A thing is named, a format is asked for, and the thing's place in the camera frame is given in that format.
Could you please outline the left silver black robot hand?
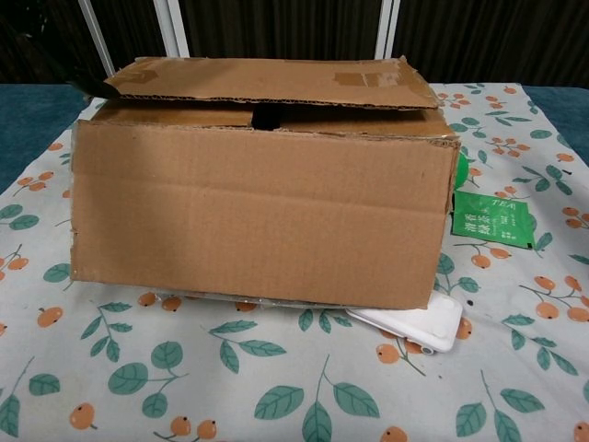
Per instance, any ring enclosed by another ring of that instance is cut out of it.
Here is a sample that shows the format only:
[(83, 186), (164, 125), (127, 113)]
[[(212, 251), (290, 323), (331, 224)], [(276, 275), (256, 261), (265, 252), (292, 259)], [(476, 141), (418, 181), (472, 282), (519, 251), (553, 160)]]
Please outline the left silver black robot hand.
[(103, 81), (78, 78), (67, 80), (66, 83), (75, 87), (88, 97), (117, 99), (121, 95), (115, 87)]

